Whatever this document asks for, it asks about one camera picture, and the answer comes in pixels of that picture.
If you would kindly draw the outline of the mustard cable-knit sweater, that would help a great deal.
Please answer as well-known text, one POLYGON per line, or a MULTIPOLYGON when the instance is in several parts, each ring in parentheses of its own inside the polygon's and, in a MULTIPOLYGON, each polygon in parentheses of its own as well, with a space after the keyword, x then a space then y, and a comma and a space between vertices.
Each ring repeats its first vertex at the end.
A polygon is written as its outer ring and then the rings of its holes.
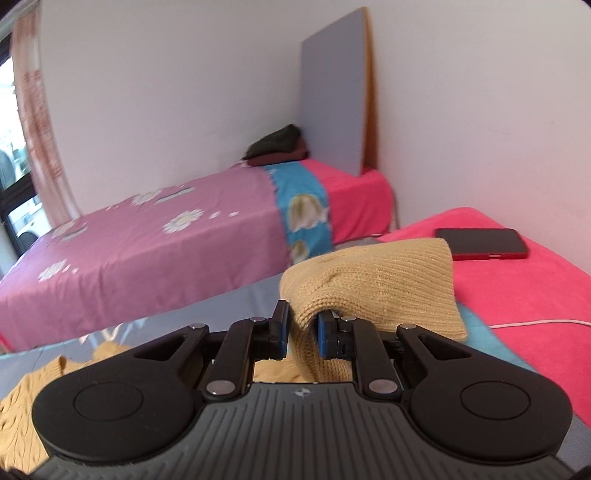
MULTIPOLYGON (((351 369, 341 360, 322 361, 312 318, 329 307, 393 332, 415 323, 456 341, 468 337, 453 287, 453 261, 443 241, 404 240, 356 246, 294 265, 280 279, 280 298, 294 309, 290 353, 254 368, 260 382, 342 381, 351 369)), ((63 355, 24 374, 1 400, 1 466, 32 472, 48 457, 32 424, 32 405, 50 382, 83 368, 63 355)))

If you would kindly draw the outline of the pink patterned curtain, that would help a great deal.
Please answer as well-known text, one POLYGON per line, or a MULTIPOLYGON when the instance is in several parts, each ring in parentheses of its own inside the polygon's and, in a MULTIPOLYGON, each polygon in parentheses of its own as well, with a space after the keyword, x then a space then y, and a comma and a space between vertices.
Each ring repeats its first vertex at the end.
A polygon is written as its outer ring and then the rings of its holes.
POLYGON ((32 182, 53 227, 80 216, 64 173, 45 94, 40 53, 41 8, 35 4, 13 24, 11 57, 19 119, 32 182))

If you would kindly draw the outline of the red fleece blanket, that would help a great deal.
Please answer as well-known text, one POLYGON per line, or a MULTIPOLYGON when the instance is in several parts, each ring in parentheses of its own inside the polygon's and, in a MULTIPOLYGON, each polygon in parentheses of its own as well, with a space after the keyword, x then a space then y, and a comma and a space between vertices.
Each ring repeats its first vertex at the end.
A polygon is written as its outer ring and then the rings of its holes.
POLYGON ((590 423, 590 276, 527 239, 527 259, 458 261, 456 298, 590 423))

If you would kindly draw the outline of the window with dark frame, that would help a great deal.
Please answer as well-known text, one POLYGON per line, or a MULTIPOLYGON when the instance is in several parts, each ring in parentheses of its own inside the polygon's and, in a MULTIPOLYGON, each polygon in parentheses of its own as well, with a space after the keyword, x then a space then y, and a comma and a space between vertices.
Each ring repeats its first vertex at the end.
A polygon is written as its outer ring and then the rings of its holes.
POLYGON ((33 243, 50 231, 33 186, 19 118, 12 58, 1 53, 1 274, 6 275, 33 243))

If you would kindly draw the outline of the dark folded clothes pile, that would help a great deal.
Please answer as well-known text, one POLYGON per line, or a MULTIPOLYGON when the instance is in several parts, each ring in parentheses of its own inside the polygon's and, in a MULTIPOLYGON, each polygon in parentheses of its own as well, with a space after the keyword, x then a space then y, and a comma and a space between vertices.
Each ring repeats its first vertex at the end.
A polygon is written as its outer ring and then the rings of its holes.
POLYGON ((308 159, 310 151, 301 129, 289 124, 264 136, 246 150, 242 160, 252 167, 263 167, 308 159))

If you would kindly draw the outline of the red smartphone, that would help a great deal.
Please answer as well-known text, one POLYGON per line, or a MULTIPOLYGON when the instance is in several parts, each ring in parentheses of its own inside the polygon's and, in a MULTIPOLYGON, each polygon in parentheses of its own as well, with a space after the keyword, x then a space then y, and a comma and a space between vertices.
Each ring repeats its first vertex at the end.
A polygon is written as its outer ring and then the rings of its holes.
POLYGON ((526 259, 530 249, 514 229, 439 228, 435 236, 445 240, 455 261, 526 259))

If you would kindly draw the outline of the grey board with wooden edge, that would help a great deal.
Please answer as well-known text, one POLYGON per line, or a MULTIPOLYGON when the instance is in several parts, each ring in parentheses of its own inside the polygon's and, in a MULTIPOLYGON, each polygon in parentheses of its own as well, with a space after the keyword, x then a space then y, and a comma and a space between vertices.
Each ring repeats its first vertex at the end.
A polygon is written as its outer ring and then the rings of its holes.
POLYGON ((359 177, 369 109, 369 9, 360 7, 301 42, 297 125, 311 158, 359 177))

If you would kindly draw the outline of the pink floral bed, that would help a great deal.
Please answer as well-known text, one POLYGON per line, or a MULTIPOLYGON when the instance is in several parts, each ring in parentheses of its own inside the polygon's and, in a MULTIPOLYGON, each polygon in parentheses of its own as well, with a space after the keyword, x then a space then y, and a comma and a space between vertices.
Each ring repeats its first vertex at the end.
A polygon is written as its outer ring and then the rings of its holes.
POLYGON ((383 174, 315 160, 238 165, 139 194, 41 236, 1 281, 1 345, 57 343, 179 309, 386 233, 383 174))

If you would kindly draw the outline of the grey and blue bedsheet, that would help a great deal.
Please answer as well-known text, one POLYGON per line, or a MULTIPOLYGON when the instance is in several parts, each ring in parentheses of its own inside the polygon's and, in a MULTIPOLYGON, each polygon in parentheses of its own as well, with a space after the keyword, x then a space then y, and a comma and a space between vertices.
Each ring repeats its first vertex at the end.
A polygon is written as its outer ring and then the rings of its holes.
MULTIPOLYGON (((43 368, 59 356, 68 359, 66 366, 73 367, 74 363, 92 360, 96 348, 104 342, 107 342, 107 347, 114 346, 114 343, 134 347, 194 321, 204 321, 211 326, 211 330, 220 331, 228 328, 235 320, 267 316, 273 312, 276 300, 279 299, 279 285, 280 275, 275 275, 188 307, 93 332, 84 340, 73 339, 27 352, 2 355, 1 400, 8 396, 25 375, 43 368)), ((458 308, 469 332, 469 346, 516 365, 534 369, 531 362, 524 362, 525 357, 522 354, 511 351, 494 333, 495 330, 489 329, 467 306, 458 303, 458 308)), ((573 468, 590 464, 590 427, 576 416, 559 457, 573 468)))

